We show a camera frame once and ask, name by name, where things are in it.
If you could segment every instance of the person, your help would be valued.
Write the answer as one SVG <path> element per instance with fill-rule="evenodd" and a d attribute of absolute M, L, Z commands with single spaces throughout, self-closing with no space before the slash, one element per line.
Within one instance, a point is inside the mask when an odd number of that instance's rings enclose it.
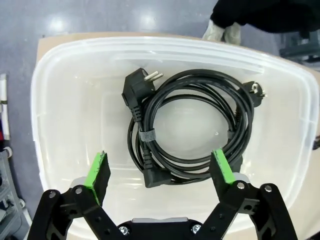
<path fill-rule="evenodd" d="M 218 0 L 204 40 L 241 44 L 241 26 L 268 33 L 300 32 L 303 38 L 320 29 L 320 0 Z"/>

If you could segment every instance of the screw hole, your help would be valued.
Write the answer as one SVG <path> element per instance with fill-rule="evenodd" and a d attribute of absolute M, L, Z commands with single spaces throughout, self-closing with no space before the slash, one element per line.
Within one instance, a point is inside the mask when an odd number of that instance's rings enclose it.
<path fill-rule="evenodd" d="M 252 209 L 252 206 L 250 206 L 250 205 L 246 205 L 245 207 L 244 207 L 244 210 L 247 210 L 247 211 L 250 211 Z"/>

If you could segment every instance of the gray floor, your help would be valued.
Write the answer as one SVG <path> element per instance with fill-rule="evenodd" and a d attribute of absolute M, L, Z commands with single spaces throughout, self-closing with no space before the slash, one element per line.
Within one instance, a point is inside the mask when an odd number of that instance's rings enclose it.
<path fill-rule="evenodd" d="M 14 152 L 12 166 L 16 187 L 32 216 L 42 194 L 30 117 L 30 86 L 38 39 L 101 31 L 201 37 L 216 1 L 0 1 L 0 72 L 9 73 L 8 110 Z M 278 55 L 277 42 L 277 36 L 251 26 L 242 29 L 243 46 Z"/>

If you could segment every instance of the plastic container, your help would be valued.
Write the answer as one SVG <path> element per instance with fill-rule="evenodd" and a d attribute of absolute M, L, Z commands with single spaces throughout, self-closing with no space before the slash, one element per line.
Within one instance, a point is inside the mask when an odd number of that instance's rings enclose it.
<path fill-rule="evenodd" d="M 32 131 L 43 188 L 66 191 L 86 176 L 105 150 L 111 178 L 103 208 L 116 223 L 132 218 L 188 217 L 204 221 L 218 203 L 212 180 L 184 186 L 144 187 L 127 149 L 131 113 L 121 93 L 137 68 L 168 77 L 188 69 L 212 69 L 245 83 L 256 81 L 268 97 L 255 108 L 241 172 L 252 184 L 278 185 L 290 208 L 309 164 L 319 113 L 314 75 L 296 64 L 223 43 L 169 37 L 109 37 L 75 41 L 50 50 L 37 64 L 31 89 Z M 217 111 L 193 100 L 158 112 L 159 144 L 181 157 L 200 157 L 223 146 L 227 124 Z M 238 215 L 229 232 L 249 228 Z M 84 219 L 69 235 L 95 239 Z"/>

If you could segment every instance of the gray velcro strap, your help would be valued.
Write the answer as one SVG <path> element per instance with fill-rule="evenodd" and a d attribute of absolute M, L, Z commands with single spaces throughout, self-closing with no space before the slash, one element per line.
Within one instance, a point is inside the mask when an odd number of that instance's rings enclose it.
<path fill-rule="evenodd" d="M 140 131 L 139 135 L 140 135 L 141 141 L 146 143 L 156 140 L 155 129 L 152 129 L 150 131 Z"/>

